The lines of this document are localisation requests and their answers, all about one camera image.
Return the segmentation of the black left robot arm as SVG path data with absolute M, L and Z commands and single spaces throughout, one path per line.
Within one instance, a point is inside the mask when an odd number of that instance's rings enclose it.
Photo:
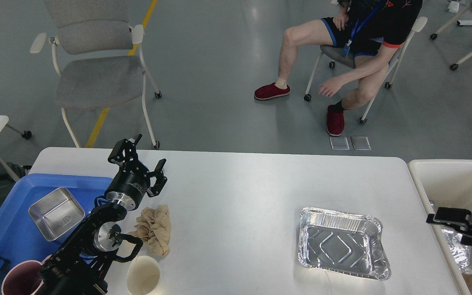
M 107 160 L 119 166 L 104 193 L 105 203 L 95 204 L 62 245 L 44 261 L 38 271 L 42 284 L 38 295 L 105 295 L 105 276 L 113 262 L 133 260 L 143 246 L 142 239 L 122 233 L 118 222 L 139 207 L 145 195 L 162 191 L 167 178 L 166 160 L 149 170 L 138 158 L 137 134 L 119 140 Z

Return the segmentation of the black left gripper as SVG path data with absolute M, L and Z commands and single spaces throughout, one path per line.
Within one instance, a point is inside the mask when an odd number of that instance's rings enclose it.
M 127 211 L 137 209 L 146 193 L 149 197 L 158 196 L 168 180 L 163 171 L 166 159 L 160 159 L 152 172 L 148 168 L 143 169 L 136 151 L 141 138 L 142 134 L 137 134 L 133 138 L 119 140 L 107 157 L 107 161 L 119 166 L 119 170 L 104 196 L 110 203 L 121 205 Z M 149 186 L 151 178 L 155 181 Z

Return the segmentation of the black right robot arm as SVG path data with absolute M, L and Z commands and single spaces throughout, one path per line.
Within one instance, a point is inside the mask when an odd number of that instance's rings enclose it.
M 426 222 L 451 228 L 462 235 L 462 245 L 472 246 L 472 212 L 470 210 L 438 207 L 435 213 L 429 213 Z

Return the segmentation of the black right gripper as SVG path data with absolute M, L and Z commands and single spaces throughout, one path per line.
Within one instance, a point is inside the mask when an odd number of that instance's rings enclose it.
M 461 234 L 460 243 L 472 246 L 472 213 L 468 209 L 456 209 L 451 207 L 438 207 L 435 213 L 429 213 L 426 222 L 433 225 L 444 225 L 452 228 L 469 228 L 470 232 L 457 231 Z

